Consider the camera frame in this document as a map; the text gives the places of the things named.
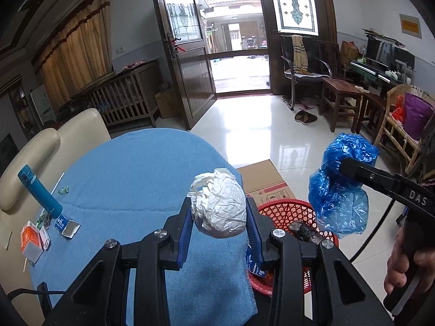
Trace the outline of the person's right hand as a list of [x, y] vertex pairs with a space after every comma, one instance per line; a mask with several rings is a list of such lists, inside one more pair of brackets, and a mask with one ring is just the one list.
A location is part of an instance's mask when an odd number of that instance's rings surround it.
[[[403, 252], [404, 241], [404, 228], [401, 227], [395, 236], [392, 253], [387, 261], [387, 272], [383, 284], [387, 294], [391, 294], [395, 288], [403, 287], [407, 282], [406, 272], [410, 263], [407, 255]], [[427, 292], [434, 282], [434, 249], [418, 250], [414, 254], [414, 262], [424, 272], [413, 294], [414, 297], [417, 297]]]

